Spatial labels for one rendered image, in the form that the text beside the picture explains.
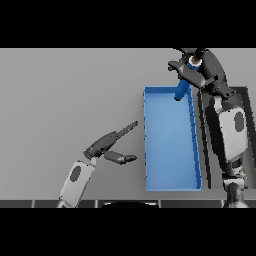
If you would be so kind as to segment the dark grey bin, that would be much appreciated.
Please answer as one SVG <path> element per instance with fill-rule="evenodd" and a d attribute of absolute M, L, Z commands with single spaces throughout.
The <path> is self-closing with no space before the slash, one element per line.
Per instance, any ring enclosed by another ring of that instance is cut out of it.
<path fill-rule="evenodd" d="M 256 130 L 250 106 L 248 89 L 246 87 L 234 87 L 237 92 L 237 102 L 244 108 L 246 116 L 248 148 L 243 157 L 243 167 L 247 175 L 247 186 L 249 189 L 256 189 Z M 218 156 L 213 152 L 210 129 L 207 122 L 206 108 L 209 105 L 211 96 L 205 92 L 198 92 L 198 109 L 204 145 L 206 178 L 209 189 L 222 189 L 222 170 L 219 166 Z"/>

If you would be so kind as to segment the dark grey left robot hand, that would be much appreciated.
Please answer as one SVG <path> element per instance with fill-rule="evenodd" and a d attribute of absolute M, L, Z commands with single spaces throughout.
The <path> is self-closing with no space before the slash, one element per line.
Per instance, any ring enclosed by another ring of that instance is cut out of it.
<path fill-rule="evenodd" d="M 120 165 L 135 161 L 137 159 L 135 155 L 124 155 L 121 153 L 117 153 L 117 152 L 111 151 L 111 148 L 121 137 L 126 135 L 129 131 L 131 131 L 137 125 L 138 125 L 138 122 L 135 121 L 127 125 L 126 127 L 124 127 L 119 132 L 113 131 L 104 135 L 103 137 L 96 140 L 91 146 L 89 146 L 83 152 L 84 156 L 87 159 L 99 158 L 101 156 L 104 156 L 106 160 L 120 164 Z"/>

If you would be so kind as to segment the blue pipe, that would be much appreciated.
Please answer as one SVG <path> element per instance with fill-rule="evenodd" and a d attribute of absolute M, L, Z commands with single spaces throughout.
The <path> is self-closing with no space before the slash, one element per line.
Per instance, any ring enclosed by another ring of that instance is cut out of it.
<path fill-rule="evenodd" d="M 202 64 L 201 60 L 197 60 L 194 56 L 191 56 L 188 58 L 188 61 L 185 63 L 185 66 L 190 71 L 197 72 L 199 70 L 201 64 Z M 190 82 L 187 79 L 180 77 L 180 81 L 178 83 L 174 99 L 176 101 L 180 101 L 186 94 L 189 86 L 190 86 Z"/>

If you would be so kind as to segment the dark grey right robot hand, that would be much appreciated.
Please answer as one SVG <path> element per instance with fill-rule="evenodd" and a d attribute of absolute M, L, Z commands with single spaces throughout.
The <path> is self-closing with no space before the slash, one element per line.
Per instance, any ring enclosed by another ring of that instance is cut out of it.
<path fill-rule="evenodd" d="M 220 96 L 223 100 L 232 97 L 235 92 L 228 87 L 226 74 L 217 57 L 207 48 L 179 48 L 182 57 L 178 61 L 169 61 L 168 70 L 175 70 L 180 77 L 187 79 L 190 85 L 205 90 L 212 96 Z M 197 72 L 190 71 L 185 63 L 194 56 L 202 64 Z"/>

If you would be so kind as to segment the blue bin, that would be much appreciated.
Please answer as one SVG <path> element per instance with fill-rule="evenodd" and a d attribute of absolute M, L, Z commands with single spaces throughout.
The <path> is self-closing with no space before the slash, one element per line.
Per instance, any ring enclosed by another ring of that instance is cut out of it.
<path fill-rule="evenodd" d="M 192 89 L 180 101 L 175 86 L 143 91 L 146 190 L 200 191 L 202 178 Z"/>

